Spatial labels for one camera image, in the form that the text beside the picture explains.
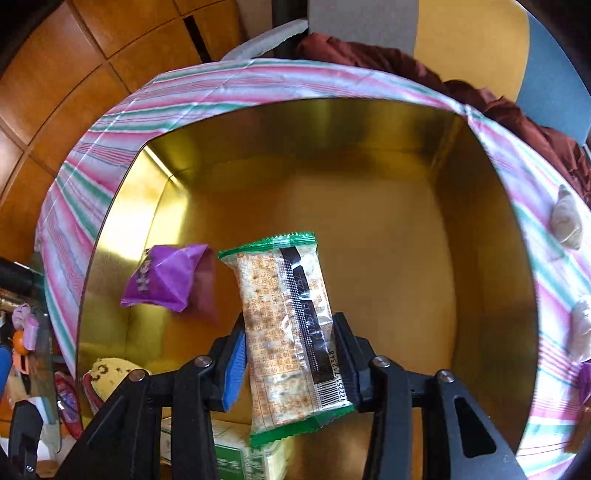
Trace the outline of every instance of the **wooden panel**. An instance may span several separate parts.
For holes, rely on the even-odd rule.
[[[80,137],[108,109],[127,96],[109,69],[101,66],[58,107],[33,141],[33,156],[57,172]]]
[[[273,28],[271,0],[236,0],[236,3],[248,38]]]
[[[33,31],[0,78],[0,116],[29,143],[53,109],[100,63],[63,4]]]
[[[198,63],[201,59],[181,19],[144,35],[111,60],[132,92],[159,73]]]
[[[74,4],[108,57],[178,16],[173,0],[74,0]]]
[[[196,10],[207,5],[211,5],[217,1],[218,0],[174,0],[182,14],[186,14],[191,10]]]
[[[22,150],[0,130],[0,192],[21,155]]]
[[[28,263],[33,254],[35,226],[53,177],[32,158],[23,162],[0,205],[0,257]]]
[[[214,61],[221,60],[226,53],[246,40],[234,0],[209,5],[197,10],[193,17]]]

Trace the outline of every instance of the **pink striped cloth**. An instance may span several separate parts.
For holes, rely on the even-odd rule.
[[[517,458],[532,479],[558,478],[573,457],[563,448],[579,417],[579,366],[571,363],[567,350],[570,310],[591,291],[590,241],[585,239],[578,252],[566,252],[548,232],[558,187],[566,182],[539,154],[478,111],[383,72],[271,59],[204,64],[157,76],[101,117],[66,158],[37,225],[48,308],[70,371],[76,375],[80,301],[93,247],[115,192],[141,147],[167,131],[220,113],[326,97],[395,99],[455,111],[484,146],[512,200],[537,292],[540,356],[533,405]],[[575,198],[583,228],[589,232],[591,212]]]

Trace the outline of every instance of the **green box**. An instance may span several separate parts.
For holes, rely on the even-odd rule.
[[[170,463],[171,417],[162,421],[160,456]],[[220,480],[283,480],[293,452],[286,438],[261,448],[250,447],[251,426],[212,420],[213,441]]]

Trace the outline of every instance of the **metal screw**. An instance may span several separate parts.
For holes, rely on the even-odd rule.
[[[455,380],[451,370],[440,370],[437,372],[437,378],[444,383],[452,383]]]
[[[195,359],[195,366],[196,367],[205,368],[205,367],[209,367],[209,365],[211,365],[211,364],[212,364],[212,359],[209,358],[207,355],[199,355]]]
[[[374,363],[374,365],[376,367],[380,367],[380,368],[388,368],[390,366],[390,364],[392,363],[387,356],[383,356],[383,355],[375,356],[374,359],[372,360],[372,362]]]
[[[145,376],[145,371],[143,371],[141,368],[136,368],[135,370],[132,370],[129,374],[129,379],[132,382],[141,382],[145,378]]]

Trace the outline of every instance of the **dark red cloth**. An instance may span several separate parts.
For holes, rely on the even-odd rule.
[[[544,157],[591,207],[591,168],[584,150],[575,140],[553,128],[541,127],[505,97],[488,89],[475,89],[461,80],[442,82],[439,75],[397,48],[345,42],[312,33],[297,47],[301,59],[326,61],[394,73],[421,83],[461,103],[472,105],[488,118],[513,132]]]

